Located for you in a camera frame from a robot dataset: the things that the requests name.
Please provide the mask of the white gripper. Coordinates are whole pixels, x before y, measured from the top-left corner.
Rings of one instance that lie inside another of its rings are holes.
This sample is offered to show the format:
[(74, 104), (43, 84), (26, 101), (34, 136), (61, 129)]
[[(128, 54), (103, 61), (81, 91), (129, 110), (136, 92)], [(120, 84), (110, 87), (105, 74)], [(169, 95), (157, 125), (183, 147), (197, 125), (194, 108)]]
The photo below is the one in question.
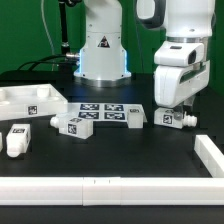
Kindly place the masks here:
[(208, 85), (210, 61), (204, 60), (203, 43), (165, 41), (154, 55), (154, 97), (158, 106), (174, 108), (174, 119), (182, 120), (184, 102), (192, 107), (197, 92)]

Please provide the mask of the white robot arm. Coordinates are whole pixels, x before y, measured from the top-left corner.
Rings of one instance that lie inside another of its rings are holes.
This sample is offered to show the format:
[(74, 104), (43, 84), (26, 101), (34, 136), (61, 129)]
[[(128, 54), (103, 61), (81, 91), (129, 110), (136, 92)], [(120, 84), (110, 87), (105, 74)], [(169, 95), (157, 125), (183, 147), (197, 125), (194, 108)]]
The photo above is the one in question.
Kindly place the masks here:
[[(114, 86), (131, 77), (121, 44), (122, 7), (118, 0), (84, 0), (86, 40), (76, 78), (89, 85)], [(208, 85), (208, 40), (215, 0), (134, 0), (134, 15), (145, 28), (163, 28), (166, 40), (154, 54), (154, 97), (158, 106), (191, 106)]]

